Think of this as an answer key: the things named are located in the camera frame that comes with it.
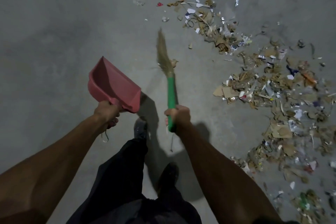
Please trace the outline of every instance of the forearm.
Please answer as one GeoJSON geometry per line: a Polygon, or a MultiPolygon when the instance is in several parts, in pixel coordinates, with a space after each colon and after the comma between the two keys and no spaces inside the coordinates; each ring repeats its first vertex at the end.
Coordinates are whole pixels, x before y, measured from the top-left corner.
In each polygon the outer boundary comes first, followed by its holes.
{"type": "Polygon", "coordinates": [[[252,223],[261,216],[280,220],[258,185],[201,138],[192,124],[178,128],[177,134],[219,223],[252,223]]]}
{"type": "Polygon", "coordinates": [[[46,222],[103,124],[93,115],[65,137],[0,175],[0,218],[33,211],[40,223],[46,222]]]}

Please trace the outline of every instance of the broom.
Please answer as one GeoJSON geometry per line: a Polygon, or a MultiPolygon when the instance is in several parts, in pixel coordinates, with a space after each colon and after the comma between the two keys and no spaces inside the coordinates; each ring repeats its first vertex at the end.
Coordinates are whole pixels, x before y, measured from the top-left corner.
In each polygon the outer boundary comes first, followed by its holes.
{"type": "MultiPolygon", "coordinates": [[[[175,88],[174,88],[174,68],[171,64],[166,47],[166,40],[162,34],[162,29],[160,28],[158,32],[158,39],[156,43],[157,48],[157,61],[158,65],[161,67],[162,71],[165,73],[168,82],[168,108],[175,108],[175,88]]],[[[168,116],[168,130],[170,132],[176,131],[176,126],[173,124],[171,116],[168,116]]]]}

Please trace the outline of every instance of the person's left hand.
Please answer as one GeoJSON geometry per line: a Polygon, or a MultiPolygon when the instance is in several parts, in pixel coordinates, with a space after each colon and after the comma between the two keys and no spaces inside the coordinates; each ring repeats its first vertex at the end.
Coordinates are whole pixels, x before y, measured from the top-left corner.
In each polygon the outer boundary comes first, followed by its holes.
{"type": "Polygon", "coordinates": [[[118,118],[120,116],[120,111],[122,107],[120,104],[111,105],[108,101],[102,101],[98,104],[95,109],[94,114],[99,115],[103,118],[105,124],[103,130],[105,131],[108,126],[113,127],[118,123],[118,118]]]}

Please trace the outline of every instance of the dustpan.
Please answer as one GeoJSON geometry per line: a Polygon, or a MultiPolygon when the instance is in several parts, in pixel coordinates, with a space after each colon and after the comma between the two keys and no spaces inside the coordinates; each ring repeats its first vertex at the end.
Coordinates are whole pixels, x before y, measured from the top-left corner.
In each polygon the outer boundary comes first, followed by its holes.
{"type": "Polygon", "coordinates": [[[98,102],[107,100],[117,104],[119,101],[124,110],[132,113],[139,111],[141,88],[105,57],[89,73],[87,87],[98,102]]]}

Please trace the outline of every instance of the green broom handle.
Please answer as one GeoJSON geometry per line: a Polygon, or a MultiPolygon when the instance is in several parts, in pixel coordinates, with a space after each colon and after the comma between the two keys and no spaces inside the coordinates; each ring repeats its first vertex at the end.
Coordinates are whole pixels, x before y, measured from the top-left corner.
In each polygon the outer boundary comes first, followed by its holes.
{"type": "MultiPolygon", "coordinates": [[[[174,77],[167,78],[168,80],[168,108],[174,109],[175,108],[175,83],[174,77]]],[[[168,116],[168,130],[172,133],[176,131],[176,125],[173,124],[173,120],[171,116],[168,116]]]]}

